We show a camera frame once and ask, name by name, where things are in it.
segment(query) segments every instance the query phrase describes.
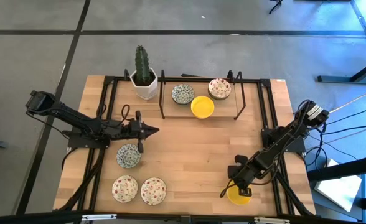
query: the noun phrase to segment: wooden table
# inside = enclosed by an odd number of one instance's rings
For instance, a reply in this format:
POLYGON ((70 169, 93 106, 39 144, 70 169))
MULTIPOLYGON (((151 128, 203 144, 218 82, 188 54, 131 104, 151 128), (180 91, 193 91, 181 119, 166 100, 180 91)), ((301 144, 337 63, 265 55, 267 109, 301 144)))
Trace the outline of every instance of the wooden table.
MULTIPOLYGON (((83 91, 79 112, 95 117, 104 76, 90 75, 83 91)), ((271 80, 278 124, 285 126, 293 119, 288 90, 284 80, 271 80)), ((232 118, 162 119, 159 98, 140 99, 130 82, 118 82, 112 119, 121 119, 121 108, 131 105, 130 117, 140 110, 143 121, 160 128, 160 131, 144 141, 141 162, 132 169, 124 169, 116 162, 116 152, 124 144, 137 144, 137 140, 113 141, 106 150, 103 170, 96 200, 96 212, 191 214, 191 215, 276 215, 272 185, 252 185, 250 203, 237 206, 227 196, 220 198, 220 191, 228 182, 227 166, 234 164, 237 154, 252 156, 261 149, 262 118, 256 85, 244 84, 246 108, 235 121, 232 118), (132 175, 139 184, 149 177, 160 177, 167 184, 163 203, 146 205, 138 192, 129 203, 118 203, 111 194, 111 186, 121 175, 132 175)), ((110 97, 107 92, 106 102, 110 97)), ((237 101, 241 100, 241 88, 236 87, 237 101)), ((54 208, 59 208, 80 185, 88 157, 88 149, 78 149, 65 161, 54 208)), ((286 153, 289 183, 306 208, 315 213, 309 182, 302 159, 286 153)), ((87 191, 84 208, 88 208, 91 190, 87 191)), ((280 188, 283 211, 287 212, 284 191, 280 188)))

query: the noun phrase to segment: yellow bowl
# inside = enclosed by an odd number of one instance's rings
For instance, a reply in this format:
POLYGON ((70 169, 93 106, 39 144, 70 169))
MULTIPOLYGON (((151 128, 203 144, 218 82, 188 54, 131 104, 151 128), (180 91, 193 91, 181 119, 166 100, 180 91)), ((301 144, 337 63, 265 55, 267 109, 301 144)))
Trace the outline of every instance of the yellow bowl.
POLYGON ((237 186, 233 186, 227 189, 227 198, 235 205, 245 205, 251 200, 251 197, 245 197, 239 195, 237 186))
POLYGON ((214 102, 206 96, 197 96, 191 102, 191 112, 199 119, 205 119, 214 112, 214 102))

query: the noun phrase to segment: white plant pot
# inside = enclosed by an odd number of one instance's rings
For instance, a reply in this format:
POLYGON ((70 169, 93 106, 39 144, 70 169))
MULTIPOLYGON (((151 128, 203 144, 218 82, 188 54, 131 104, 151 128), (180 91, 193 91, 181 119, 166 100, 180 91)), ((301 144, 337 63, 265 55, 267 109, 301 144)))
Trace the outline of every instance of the white plant pot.
POLYGON ((136 86, 136 84, 133 81, 133 77, 136 74, 136 71, 134 71, 130 76, 133 86, 136 89, 136 94, 144 100, 150 100, 151 98, 157 95, 158 91, 157 74, 156 72, 154 72, 153 68, 150 68, 150 70, 152 71, 152 73, 155 75, 156 78, 152 81, 152 83, 149 86, 136 86))

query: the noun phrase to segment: red patterned bowl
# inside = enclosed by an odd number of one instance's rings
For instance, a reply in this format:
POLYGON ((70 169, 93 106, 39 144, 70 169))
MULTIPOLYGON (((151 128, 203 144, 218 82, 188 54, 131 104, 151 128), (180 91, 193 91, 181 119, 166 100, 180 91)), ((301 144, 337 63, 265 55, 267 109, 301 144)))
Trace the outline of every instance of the red patterned bowl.
POLYGON ((118 177, 113 184, 112 193, 117 202, 130 202, 138 193, 138 182, 130 175, 118 177))
POLYGON ((223 78, 216 78, 208 85, 209 95, 216 100, 224 100, 228 98, 232 92, 232 86, 223 78))
POLYGON ((151 177, 141 186, 141 198, 148 205, 160 204, 166 196, 166 184, 158 177, 151 177))

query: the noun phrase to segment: concrete floor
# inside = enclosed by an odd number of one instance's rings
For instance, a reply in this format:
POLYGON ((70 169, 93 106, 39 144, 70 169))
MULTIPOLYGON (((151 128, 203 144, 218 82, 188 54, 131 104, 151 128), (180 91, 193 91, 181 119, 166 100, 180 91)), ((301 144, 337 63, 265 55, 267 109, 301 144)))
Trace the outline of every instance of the concrete floor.
MULTIPOLYGON (((0 0, 0 29, 74 30, 84 1, 0 0)), ((362 30, 349 2, 256 1, 92 1, 84 30, 362 30)), ((0 215, 13 212, 42 125, 28 118, 24 105, 31 90, 54 92, 72 36, 0 35, 0 215)), ((242 71, 245 78, 286 79, 294 108, 306 98, 327 110, 366 92, 365 85, 316 82, 318 75, 351 76, 366 66, 365 37, 123 35, 81 36, 62 95, 77 108, 86 76, 122 75, 134 70, 134 50, 146 47, 156 72, 206 77, 242 71)), ((330 121, 366 109, 366 97, 331 114, 330 121)), ((366 125, 366 113, 328 127, 335 131, 366 125)), ((68 125, 56 121, 60 129, 68 125)), ((341 135, 326 137, 327 140, 341 135)), ((27 212, 52 209, 66 140, 52 131, 27 212)), ((308 138, 306 146, 316 141, 308 138)), ((334 146, 366 157, 366 132, 334 146)), ((339 162, 352 158, 325 147, 339 162)))

